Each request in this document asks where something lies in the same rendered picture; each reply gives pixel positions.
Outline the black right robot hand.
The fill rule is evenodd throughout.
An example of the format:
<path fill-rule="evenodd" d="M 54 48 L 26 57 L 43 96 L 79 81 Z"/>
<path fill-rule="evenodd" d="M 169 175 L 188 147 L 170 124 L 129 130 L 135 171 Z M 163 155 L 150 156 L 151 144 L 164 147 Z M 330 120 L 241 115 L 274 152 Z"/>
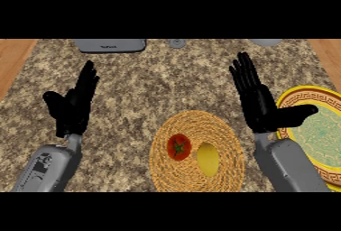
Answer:
<path fill-rule="evenodd" d="M 229 71 L 240 93 L 246 122 L 256 134 L 277 132 L 280 128 L 297 127 L 312 115 L 319 113 L 315 105 L 278 108 L 247 52 L 238 54 Z"/>

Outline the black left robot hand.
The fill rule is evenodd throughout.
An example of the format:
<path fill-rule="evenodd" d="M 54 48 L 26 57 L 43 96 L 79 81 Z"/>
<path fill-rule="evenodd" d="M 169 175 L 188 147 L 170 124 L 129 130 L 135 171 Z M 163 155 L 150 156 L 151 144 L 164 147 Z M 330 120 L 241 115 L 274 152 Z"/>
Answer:
<path fill-rule="evenodd" d="M 51 116 L 57 120 L 57 136 L 64 138 L 70 134 L 82 135 L 89 126 L 91 103 L 101 77 L 95 64 L 89 60 L 76 82 L 76 87 L 63 96 L 55 91 L 43 94 Z"/>

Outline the yellow patterned plate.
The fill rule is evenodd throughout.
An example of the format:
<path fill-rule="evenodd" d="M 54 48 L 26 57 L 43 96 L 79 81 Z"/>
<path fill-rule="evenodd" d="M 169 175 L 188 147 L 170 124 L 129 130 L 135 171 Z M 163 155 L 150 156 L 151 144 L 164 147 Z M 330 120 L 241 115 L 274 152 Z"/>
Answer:
<path fill-rule="evenodd" d="M 315 105 L 319 113 L 296 128 L 281 128 L 278 138 L 291 138 L 302 146 L 331 190 L 341 192 L 341 94 L 318 86 L 288 89 L 278 107 Z"/>

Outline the round woven wicker placemat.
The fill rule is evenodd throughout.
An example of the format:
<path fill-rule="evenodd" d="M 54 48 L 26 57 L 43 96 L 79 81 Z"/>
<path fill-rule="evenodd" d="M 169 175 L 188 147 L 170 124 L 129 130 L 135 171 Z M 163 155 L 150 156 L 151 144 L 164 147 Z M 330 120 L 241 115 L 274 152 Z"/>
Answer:
<path fill-rule="evenodd" d="M 175 115 L 157 131 L 150 171 L 162 192 L 240 191 L 246 159 L 228 123 L 198 110 Z"/>

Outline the yellow lemon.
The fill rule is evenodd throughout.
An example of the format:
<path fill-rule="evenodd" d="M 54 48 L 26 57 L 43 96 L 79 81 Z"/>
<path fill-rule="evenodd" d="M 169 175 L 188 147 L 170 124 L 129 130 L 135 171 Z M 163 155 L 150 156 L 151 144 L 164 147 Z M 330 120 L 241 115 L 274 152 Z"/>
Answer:
<path fill-rule="evenodd" d="M 198 167 L 206 176 L 213 177 L 219 170 L 219 152 L 210 143 L 198 147 Z"/>

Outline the pale grey rounded object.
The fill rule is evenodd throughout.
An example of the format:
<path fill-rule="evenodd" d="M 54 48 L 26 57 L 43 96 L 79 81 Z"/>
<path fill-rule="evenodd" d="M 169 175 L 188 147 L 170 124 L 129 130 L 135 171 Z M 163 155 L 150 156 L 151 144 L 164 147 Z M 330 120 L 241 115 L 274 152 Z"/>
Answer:
<path fill-rule="evenodd" d="M 260 46 L 271 47 L 283 42 L 283 39 L 252 39 L 252 42 Z"/>

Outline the grey rectangular appliance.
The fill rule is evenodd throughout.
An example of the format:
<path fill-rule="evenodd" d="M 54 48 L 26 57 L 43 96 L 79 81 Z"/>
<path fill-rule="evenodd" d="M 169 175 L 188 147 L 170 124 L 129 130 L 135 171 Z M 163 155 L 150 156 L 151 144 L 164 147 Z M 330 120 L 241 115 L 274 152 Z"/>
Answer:
<path fill-rule="evenodd" d="M 76 46 L 85 53 L 129 53 L 147 48 L 147 39 L 76 39 Z"/>

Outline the red tomato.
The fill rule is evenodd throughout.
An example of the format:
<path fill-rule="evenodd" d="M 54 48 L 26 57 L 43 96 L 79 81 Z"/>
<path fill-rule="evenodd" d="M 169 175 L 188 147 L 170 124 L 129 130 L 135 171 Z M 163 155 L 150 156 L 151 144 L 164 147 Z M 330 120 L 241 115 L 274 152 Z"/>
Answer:
<path fill-rule="evenodd" d="M 193 143 L 184 134 L 175 134 L 169 140 L 167 145 L 169 156 L 182 161 L 193 152 Z"/>

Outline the small grey round disc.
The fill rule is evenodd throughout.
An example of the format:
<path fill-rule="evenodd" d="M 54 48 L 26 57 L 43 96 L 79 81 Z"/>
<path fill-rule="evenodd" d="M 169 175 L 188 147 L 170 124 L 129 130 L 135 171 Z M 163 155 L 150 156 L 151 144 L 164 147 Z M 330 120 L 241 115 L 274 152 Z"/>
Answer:
<path fill-rule="evenodd" d="M 169 39 L 169 42 L 173 49 L 182 49 L 187 45 L 185 39 Z"/>

